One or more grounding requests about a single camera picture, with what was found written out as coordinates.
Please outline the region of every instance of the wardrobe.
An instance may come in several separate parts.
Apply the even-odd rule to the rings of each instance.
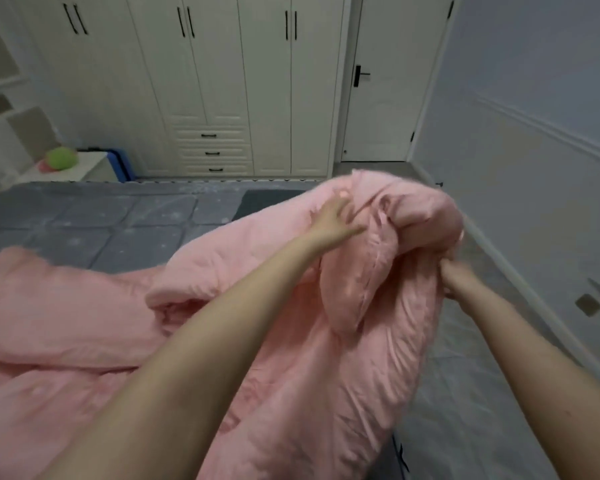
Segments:
[[[12,1],[86,146],[149,177],[327,176],[344,0]]]

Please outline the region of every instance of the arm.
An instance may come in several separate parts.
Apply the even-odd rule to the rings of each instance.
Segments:
[[[327,202],[311,230],[211,301],[169,339],[42,475],[195,478],[274,318],[323,252],[363,229]]]
[[[442,280],[482,332],[562,480],[600,480],[600,384],[538,334],[469,266],[442,259]]]

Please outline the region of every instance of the blanket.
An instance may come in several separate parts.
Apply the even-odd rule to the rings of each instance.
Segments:
[[[356,479],[414,394],[462,218],[437,189],[356,171],[107,275],[0,253],[0,479],[39,474],[170,332],[304,233],[346,192],[368,231],[304,273],[211,445],[200,479]]]

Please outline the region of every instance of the green ball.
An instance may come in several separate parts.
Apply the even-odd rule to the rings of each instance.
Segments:
[[[78,163],[78,154],[71,148],[60,146],[47,152],[45,161],[54,170],[66,170]]]

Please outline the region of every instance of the drawer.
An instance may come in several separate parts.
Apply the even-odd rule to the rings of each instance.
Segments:
[[[176,129],[176,142],[179,148],[213,147],[222,144],[248,144],[251,142],[248,128],[225,129]]]
[[[188,165],[181,164],[182,174],[185,176],[206,176],[206,177],[238,177],[252,176],[253,165],[251,164],[216,164],[216,165]]]
[[[179,148],[178,154],[183,161],[204,160],[206,161],[248,161],[251,162],[251,148],[249,146],[237,146],[235,148]]]

